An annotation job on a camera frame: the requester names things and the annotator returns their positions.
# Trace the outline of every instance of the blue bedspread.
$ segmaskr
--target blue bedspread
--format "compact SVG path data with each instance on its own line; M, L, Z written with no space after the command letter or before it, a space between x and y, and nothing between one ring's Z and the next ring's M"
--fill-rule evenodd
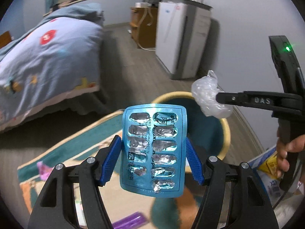
M73 5L0 50L0 131L100 84L99 4Z

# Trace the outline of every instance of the bed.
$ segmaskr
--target bed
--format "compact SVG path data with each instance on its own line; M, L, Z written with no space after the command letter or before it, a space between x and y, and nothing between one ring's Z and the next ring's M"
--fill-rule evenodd
M72 5L0 50L0 132L68 107L106 113L102 23L99 4Z

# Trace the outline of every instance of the blue gripper pad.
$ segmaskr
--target blue gripper pad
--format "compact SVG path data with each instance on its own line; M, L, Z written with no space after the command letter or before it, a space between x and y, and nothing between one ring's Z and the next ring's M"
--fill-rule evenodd
M121 153L121 150L122 150L122 139L118 137L114 142L102 166L102 176L100 182L103 186L106 184L106 182L110 180L117 159Z
M186 138L186 158L189 162L194 179L198 181L199 185L203 185L204 177L202 164L188 138Z

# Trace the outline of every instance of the blister pack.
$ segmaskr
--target blister pack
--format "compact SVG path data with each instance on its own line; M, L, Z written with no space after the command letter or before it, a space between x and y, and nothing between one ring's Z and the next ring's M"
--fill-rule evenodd
M186 132L183 106L145 104L125 109L121 187L154 197L182 195Z

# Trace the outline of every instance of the yellow bin rim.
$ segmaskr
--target yellow bin rim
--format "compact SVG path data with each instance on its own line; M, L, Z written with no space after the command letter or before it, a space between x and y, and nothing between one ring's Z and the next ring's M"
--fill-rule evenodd
M188 98L188 99L194 99L194 97L192 96L191 92L185 92L185 91L175 91L175 92L170 92L170 93L166 93L164 95L161 95L159 97L157 97L156 99L154 99L152 101L152 103L164 103L168 100L172 100L175 98ZM223 160L226 156L226 154L228 153L228 150L230 148L230 144L231 144L231 131L230 131L230 127L228 124L227 119L219 119L221 125L222 125L222 131L224 134L224 143L222 146L222 150L220 151L220 153L218 154L218 158L220 160ZM190 172L190 168L187 166L185 168L186 172Z

